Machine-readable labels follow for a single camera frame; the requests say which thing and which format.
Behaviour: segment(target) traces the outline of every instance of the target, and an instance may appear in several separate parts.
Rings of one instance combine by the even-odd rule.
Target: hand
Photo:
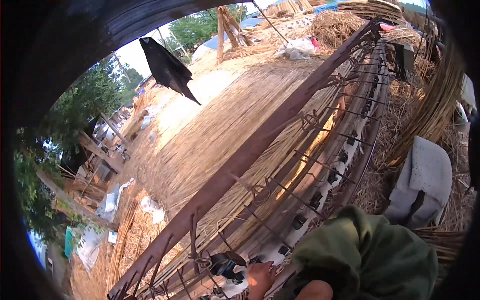
[[[265,293],[275,282],[276,266],[269,261],[260,264],[251,264],[247,268],[247,282],[250,288],[249,300],[262,300]]]

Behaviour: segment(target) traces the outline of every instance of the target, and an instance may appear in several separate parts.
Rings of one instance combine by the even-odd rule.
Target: hanging black fabric
[[[140,45],[156,83],[169,87],[201,105],[187,87],[187,82],[192,79],[192,72],[187,67],[151,37],[141,38]]]

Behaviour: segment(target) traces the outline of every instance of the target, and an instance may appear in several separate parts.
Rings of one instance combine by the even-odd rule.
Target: black cloth
[[[141,38],[140,45],[145,52],[148,66],[156,83],[169,87],[201,105],[187,87],[187,82],[192,79],[192,72],[187,67],[151,37]]]

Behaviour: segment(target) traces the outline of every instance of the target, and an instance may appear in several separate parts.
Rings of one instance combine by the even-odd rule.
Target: person
[[[423,300],[438,275],[435,250],[413,232],[347,205],[304,236],[292,253],[296,272],[275,300]],[[247,268],[249,300],[275,282],[273,262]]]

